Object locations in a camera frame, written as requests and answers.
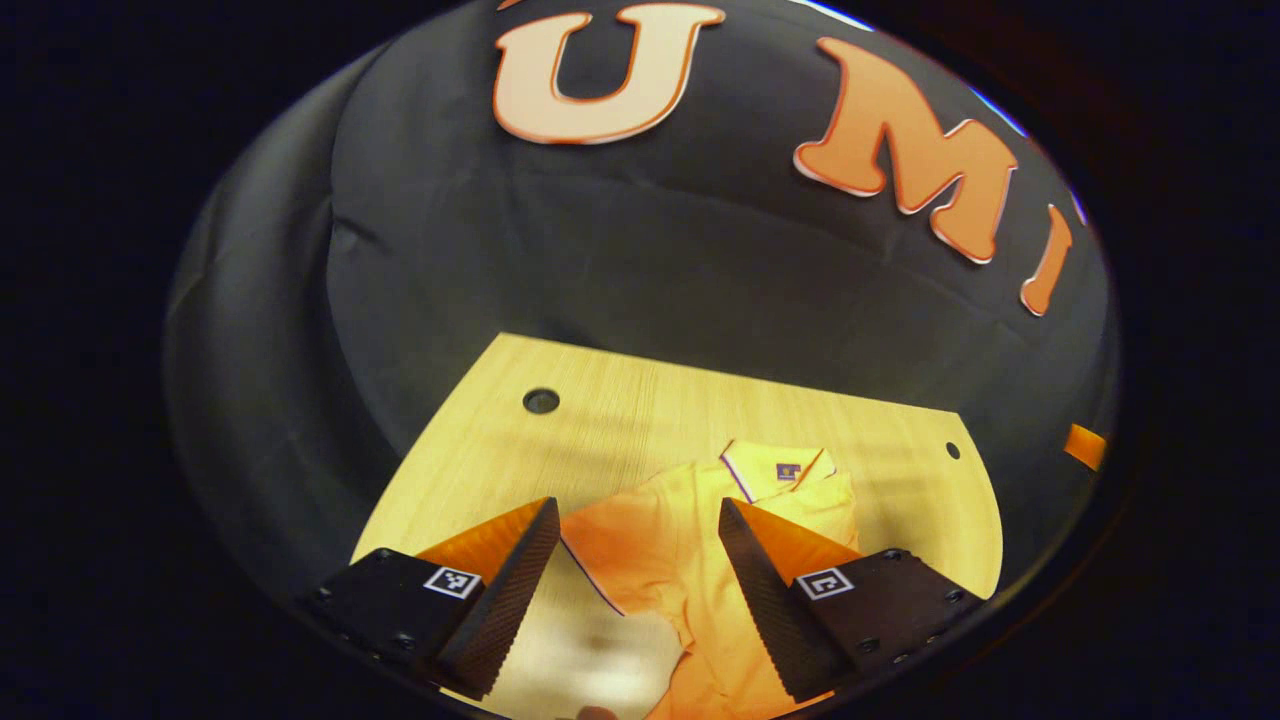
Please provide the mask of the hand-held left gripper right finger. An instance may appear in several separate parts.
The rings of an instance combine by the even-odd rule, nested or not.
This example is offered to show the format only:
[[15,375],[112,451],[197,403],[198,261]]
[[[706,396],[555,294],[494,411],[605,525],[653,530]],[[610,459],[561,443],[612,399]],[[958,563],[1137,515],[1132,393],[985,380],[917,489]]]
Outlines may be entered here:
[[718,536],[797,702],[878,687],[986,605],[906,550],[860,553],[736,498],[721,503]]

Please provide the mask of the orange T-shirt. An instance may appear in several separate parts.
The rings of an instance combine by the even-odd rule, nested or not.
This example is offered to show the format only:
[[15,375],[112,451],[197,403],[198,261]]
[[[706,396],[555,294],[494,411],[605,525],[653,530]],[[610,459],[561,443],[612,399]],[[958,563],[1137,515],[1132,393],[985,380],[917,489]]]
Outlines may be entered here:
[[726,498],[849,548],[858,546],[852,478],[826,448],[730,441],[571,514],[561,539],[620,615],[654,614],[681,655],[644,720],[771,720],[799,710],[756,633],[718,523]]

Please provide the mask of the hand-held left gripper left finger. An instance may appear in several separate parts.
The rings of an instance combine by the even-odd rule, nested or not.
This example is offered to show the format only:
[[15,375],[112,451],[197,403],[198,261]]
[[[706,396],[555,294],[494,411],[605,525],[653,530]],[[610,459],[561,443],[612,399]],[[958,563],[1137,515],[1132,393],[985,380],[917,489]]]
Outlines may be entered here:
[[305,611],[416,685],[483,700],[559,541],[543,497],[417,553],[376,548],[306,593]]

